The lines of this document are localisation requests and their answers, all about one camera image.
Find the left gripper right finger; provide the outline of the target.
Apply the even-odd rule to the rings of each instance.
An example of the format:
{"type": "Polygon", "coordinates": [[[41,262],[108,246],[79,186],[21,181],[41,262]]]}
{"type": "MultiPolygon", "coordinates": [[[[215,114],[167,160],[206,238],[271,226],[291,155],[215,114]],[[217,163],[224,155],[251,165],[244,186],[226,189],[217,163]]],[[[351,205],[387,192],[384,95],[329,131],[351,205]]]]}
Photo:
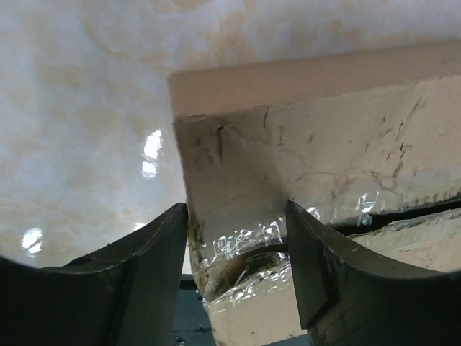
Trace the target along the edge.
{"type": "Polygon", "coordinates": [[[285,206],[300,326],[312,345],[458,345],[460,273],[374,252],[285,206]]]}

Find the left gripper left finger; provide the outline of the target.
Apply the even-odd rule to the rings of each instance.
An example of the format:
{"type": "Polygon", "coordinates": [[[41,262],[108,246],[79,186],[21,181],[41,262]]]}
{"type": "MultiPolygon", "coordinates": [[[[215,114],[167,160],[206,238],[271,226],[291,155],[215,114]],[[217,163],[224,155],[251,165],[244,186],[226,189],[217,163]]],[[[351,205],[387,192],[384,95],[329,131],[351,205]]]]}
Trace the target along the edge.
{"type": "Polygon", "coordinates": [[[187,240],[177,203],[62,267],[1,259],[3,345],[167,345],[187,240]]]}

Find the brown cardboard express box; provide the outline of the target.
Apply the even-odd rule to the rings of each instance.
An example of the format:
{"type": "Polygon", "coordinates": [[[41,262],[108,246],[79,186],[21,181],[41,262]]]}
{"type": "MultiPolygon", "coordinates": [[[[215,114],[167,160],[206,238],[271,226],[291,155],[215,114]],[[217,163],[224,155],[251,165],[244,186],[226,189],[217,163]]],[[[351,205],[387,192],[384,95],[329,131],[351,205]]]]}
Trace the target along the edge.
{"type": "Polygon", "coordinates": [[[217,345],[307,334],[292,201],[381,255],[460,273],[460,43],[169,79],[192,272],[217,345]]]}

